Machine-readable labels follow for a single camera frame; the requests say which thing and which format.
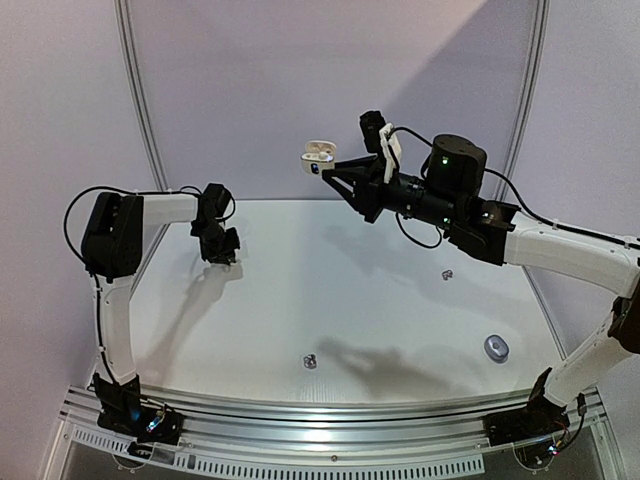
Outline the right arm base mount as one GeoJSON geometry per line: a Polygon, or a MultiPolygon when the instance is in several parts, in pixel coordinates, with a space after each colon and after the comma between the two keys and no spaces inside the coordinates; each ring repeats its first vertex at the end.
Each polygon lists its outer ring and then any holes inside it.
{"type": "Polygon", "coordinates": [[[579,392],[576,396],[580,423],[574,434],[570,435],[566,406],[558,405],[545,396],[551,371],[551,367],[547,368],[536,379],[524,407],[488,414],[482,418],[484,433],[492,446],[551,435],[559,430],[562,436],[552,443],[552,452],[564,450],[576,440],[587,412],[585,395],[579,392]]]}

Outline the white earbud charging case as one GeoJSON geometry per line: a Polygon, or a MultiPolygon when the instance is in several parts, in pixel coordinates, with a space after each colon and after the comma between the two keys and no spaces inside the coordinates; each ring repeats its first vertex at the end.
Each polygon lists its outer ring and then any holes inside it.
{"type": "Polygon", "coordinates": [[[311,140],[305,144],[301,165],[306,174],[320,175],[335,167],[337,146],[326,140],[311,140]]]}

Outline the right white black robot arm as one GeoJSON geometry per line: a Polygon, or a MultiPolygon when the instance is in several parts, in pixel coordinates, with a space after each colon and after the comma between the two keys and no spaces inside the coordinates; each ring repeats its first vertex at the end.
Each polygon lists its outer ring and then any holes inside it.
{"type": "Polygon", "coordinates": [[[336,161],[333,146],[305,156],[308,173],[322,178],[368,223],[385,211],[398,223],[434,226],[469,257],[502,266],[535,267],[602,287],[616,299],[604,323],[567,359],[548,368],[517,415],[517,427],[537,436],[606,372],[639,352],[639,244],[548,220],[524,202],[485,200],[479,191],[489,173],[484,150],[441,134],[420,176],[400,171],[394,132],[371,140],[369,156],[336,161]]]}

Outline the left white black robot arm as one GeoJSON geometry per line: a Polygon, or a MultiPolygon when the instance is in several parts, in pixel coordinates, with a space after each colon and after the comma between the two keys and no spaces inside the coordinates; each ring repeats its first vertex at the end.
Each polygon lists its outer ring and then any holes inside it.
{"type": "Polygon", "coordinates": [[[99,187],[80,247],[80,258],[94,288],[96,340],[100,366],[95,389],[140,391],[132,353],[130,299],[143,259],[145,230],[188,224],[200,257],[209,264],[231,265],[240,249],[237,230],[226,222],[235,199],[222,184],[204,191],[129,192],[99,187]]]}

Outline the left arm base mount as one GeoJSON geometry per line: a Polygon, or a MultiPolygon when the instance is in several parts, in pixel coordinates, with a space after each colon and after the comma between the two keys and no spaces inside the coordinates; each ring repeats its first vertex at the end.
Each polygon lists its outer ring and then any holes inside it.
{"type": "Polygon", "coordinates": [[[138,443],[177,445],[185,417],[167,404],[144,404],[140,379],[110,383],[95,373],[92,378],[94,392],[101,404],[97,425],[105,430],[135,437],[138,443]]]}

